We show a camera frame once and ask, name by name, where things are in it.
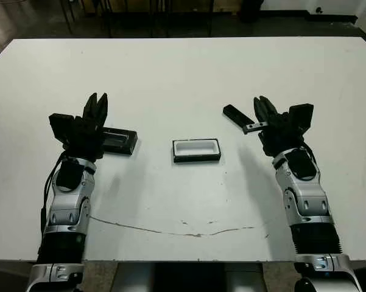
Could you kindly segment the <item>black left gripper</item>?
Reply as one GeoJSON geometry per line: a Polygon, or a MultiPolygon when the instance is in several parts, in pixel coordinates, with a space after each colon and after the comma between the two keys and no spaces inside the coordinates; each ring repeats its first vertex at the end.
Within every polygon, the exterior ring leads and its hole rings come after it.
{"type": "Polygon", "coordinates": [[[103,93],[99,100],[97,93],[92,93],[83,108],[83,117],[76,116],[66,130],[63,148],[69,156],[91,162],[103,158],[103,127],[107,114],[107,93],[103,93]]]}

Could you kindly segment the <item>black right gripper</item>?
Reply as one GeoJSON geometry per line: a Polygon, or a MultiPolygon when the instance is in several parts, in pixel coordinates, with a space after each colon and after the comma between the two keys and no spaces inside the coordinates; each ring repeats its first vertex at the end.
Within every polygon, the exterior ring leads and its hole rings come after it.
{"type": "Polygon", "coordinates": [[[259,132],[259,140],[266,156],[275,158],[281,152],[303,145],[303,135],[308,130],[308,115],[278,114],[273,103],[264,96],[255,97],[253,106],[259,122],[245,125],[242,130],[244,134],[259,132]]]}

